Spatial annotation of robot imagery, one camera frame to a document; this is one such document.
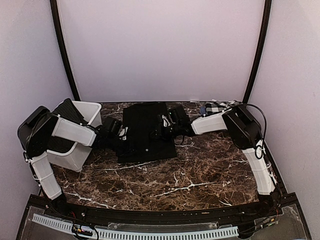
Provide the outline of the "blue checked shirt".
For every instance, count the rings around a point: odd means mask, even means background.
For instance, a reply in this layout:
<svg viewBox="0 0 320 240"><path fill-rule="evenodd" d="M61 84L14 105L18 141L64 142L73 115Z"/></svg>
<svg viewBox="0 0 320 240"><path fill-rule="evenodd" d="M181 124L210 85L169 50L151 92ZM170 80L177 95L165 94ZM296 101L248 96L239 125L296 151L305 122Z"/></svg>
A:
<svg viewBox="0 0 320 240"><path fill-rule="evenodd" d="M206 107L205 106L200 107L199 113L200 113L200 115L205 116L206 115Z"/></svg>

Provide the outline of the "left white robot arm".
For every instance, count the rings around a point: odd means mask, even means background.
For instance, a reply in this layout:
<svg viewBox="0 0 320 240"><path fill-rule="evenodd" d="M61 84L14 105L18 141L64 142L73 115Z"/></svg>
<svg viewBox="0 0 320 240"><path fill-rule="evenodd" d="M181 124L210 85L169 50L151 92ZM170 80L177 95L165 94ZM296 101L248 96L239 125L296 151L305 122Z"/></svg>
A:
<svg viewBox="0 0 320 240"><path fill-rule="evenodd" d="M101 104L67 99L53 111L41 105L18 127L17 136L51 210L60 218L71 213L52 165L80 172L93 149L112 149L128 156L135 149L122 122L101 118Z"/></svg>

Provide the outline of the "black long sleeve shirt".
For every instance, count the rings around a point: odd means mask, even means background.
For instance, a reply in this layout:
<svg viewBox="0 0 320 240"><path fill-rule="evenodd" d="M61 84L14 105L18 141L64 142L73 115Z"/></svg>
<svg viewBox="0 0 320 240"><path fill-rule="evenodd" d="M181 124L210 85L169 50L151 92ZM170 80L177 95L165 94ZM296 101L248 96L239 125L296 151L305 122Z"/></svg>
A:
<svg viewBox="0 0 320 240"><path fill-rule="evenodd" d="M118 163L151 162L177 157L173 139L150 139L150 133L161 123L161 115L169 116L165 102L136 103L123 109L123 125L128 127L127 140L135 143L137 154L117 157Z"/></svg>

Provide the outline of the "black white plaid shirt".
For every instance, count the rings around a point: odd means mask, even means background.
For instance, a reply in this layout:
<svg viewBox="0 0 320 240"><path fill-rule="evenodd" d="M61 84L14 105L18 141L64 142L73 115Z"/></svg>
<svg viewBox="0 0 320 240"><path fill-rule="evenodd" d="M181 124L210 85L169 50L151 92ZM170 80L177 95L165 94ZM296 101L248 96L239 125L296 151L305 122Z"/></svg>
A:
<svg viewBox="0 0 320 240"><path fill-rule="evenodd" d="M206 115L201 115L203 117L214 115L220 112L224 112L226 109L231 108L240 104L241 102L237 100L232 101L219 101L212 100L211 102L206 102L203 106L206 108Z"/></svg>

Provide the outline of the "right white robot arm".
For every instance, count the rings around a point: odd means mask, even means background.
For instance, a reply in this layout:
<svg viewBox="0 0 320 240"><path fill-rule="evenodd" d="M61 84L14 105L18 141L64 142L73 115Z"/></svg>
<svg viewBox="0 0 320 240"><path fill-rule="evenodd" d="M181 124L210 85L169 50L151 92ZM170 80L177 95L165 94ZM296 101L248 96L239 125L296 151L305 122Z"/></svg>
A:
<svg viewBox="0 0 320 240"><path fill-rule="evenodd" d="M179 105L170 109L168 116L158 115L158 124L149 136L155 140L169 140L177 136L193 137L227 131L233 144L247 158L258 194L269 196L275 191L277 180L265 150L266 128L260 125L247 107L246 103L238 103L190 120L184 108Z"/></svg>

